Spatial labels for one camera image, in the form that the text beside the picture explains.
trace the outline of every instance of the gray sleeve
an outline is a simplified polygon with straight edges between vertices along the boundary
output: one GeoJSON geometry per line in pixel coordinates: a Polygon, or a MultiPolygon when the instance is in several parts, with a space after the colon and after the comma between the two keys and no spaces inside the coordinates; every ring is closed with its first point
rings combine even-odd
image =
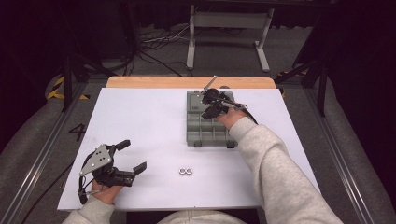
{"type": "Polygon", "coordinates": [[[74,210],[70,213],[64,224],[107,224],[110,223],[110,217],[113,211],[114,205],[102,203],[97,198],[90,196],[81,209],[74,210]]]}
{"type": "Polygon", "coordinates": [[[341,223],[275,133],[243,118],[230,135],[253,173],[268,223],[341,223]]]}

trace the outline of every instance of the person's arm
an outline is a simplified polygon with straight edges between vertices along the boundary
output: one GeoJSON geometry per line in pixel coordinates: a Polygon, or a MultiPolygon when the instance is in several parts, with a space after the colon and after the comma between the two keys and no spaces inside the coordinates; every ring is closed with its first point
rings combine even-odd
{"type": "Polygon", "coordinates": [[[113,186],[109,188],[99,185],[93,180],[92,191],[101,191],[91,195],[81,209],[71,212],[64,221],[64,224],[110,223],[110,217],[114,211],[114,199],[122,188],[123,186],[113,186]]]}
{"type": "Polygon", "coordinates": [[[268,223],[341,223],[275,133],[233,109],[218,121],[238,142],[268,223]]]}

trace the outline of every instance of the metal stand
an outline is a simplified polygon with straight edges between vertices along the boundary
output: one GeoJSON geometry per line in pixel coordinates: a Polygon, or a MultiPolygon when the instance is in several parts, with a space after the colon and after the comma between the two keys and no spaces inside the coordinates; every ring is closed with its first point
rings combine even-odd
{"type": "Polygon", "coordinates": [[[195,55],[195,27],[231,27],[231,28],[251,28],[262,29],[262,38],[255,41],[255,48],[259,56],[263,72],[269,72],[270,67],[265,58],[263,45],[270,28],[274,10],[271,8],[267,13],[223,13],[223,12],[200,12],[195,11],[195,6],[191,6],[190,11],[190,42],[187,53],[187,66],[194,67],[195,55]]]}

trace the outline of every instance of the gray sweatshirt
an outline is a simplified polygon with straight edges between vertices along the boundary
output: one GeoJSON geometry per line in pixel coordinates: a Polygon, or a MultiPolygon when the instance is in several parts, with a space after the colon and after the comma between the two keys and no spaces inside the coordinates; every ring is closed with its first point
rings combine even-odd
{"type": "MultiPolygon", "coordinates": [[[[254,177],[268,223],[342,223],[300,168],[283,141],[264,125],[238,120],[230,130],[254,177]]],[[[64,223],[108,223],[114,205],[90,197],[64,223]]],[[[160,223],[244,223],[216,211],[180,211],[160,223]]]]}

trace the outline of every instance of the white tabletop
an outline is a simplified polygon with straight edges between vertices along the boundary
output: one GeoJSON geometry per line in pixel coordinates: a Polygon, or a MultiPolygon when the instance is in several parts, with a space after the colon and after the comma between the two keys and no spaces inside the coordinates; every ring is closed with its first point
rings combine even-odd
{"type": "MultiPolygon", "coordinates": [[[[114,156],[122,171],[146,161],[147,170],[115,201],[123,211],[227,209],[260,206],[252,175],[237,148],[188,147],[187,91],[192,89],[101,90],[75,163],[67,179],[59,210],[78,209],[78,178],[82,163],[101,144],[125,139],[131,145],[114,156]],[[191,168],[192,175],[180,175],[191,168]]],[[[255,119],[277,133],[291,158],[319,190],[309,162],[279,90],[229,90],[248,106],[255,119]]]]}

